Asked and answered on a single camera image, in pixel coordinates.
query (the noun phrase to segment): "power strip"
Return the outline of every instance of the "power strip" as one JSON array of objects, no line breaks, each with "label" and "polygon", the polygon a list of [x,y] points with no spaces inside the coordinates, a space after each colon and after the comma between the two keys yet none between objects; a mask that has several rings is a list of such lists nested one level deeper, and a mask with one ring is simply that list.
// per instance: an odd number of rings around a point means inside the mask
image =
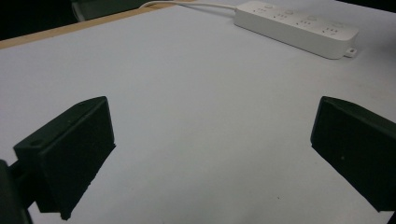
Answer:
[{"label": "power strip", "polygon": [[352,44],[359,29],[264,2],[236,7],[234,24],[328,59],[357,52]]}]

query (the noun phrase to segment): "mounting hole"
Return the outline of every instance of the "mounting hole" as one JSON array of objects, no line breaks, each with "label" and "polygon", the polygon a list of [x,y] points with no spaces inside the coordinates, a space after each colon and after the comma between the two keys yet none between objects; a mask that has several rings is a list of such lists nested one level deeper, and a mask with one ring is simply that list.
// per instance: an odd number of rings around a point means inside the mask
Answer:
[{"label": "mounting hole", "polygon": [[36,146],[41,145],[41,143],[43,143],[43,142],[44,142],[43,139],[38,139],[38,140],[35,140],[35,141],[31,142],[31,143],[30,143],[30,146],[36,147]]}]

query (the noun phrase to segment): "power outlet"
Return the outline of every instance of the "power outlet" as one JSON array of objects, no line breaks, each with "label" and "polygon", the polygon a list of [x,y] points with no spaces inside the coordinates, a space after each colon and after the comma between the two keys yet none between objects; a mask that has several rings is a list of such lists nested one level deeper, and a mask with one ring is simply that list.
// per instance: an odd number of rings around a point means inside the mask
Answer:
[{"label": "power outlet", "polygon": [[234,24],[328,59],[357,52],[352,44],[359,29],[264,2],[238,6]]}]

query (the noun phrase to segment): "dark floor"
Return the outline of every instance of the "dark floor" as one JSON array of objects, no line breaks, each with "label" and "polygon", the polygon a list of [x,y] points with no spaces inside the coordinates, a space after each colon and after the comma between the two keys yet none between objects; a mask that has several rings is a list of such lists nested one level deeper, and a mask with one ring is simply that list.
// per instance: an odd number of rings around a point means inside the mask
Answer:
[{"label": "dark floor", "polygon": [[0,40],[76,23],[70,0],[9,0],[0,9]]},{"label": "dark floor", "polygon": [[396,5],[393,1],[387,0],[337,0],[340,2],[346,2],[350,4],[355,4],[363,7],[372,7],[376,9],[381,9],[389,12],[396,12]]}]

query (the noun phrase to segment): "white tabletop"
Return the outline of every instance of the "white tabletop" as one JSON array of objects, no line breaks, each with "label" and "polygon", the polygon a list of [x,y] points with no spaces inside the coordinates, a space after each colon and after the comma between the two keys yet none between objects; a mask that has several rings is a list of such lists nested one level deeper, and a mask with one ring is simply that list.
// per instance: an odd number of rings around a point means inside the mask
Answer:
[{"label": "white tabletop", "polygon": [[323,95],[396,121],[396,14],[267,2],[359,27],[359,53],[327,60],[201,7],[1,49],[0,158],[11,164],[24,137],[105,95],[117,147],[67,223],[387,223],[392,213],[377,213],[309,137]]}]

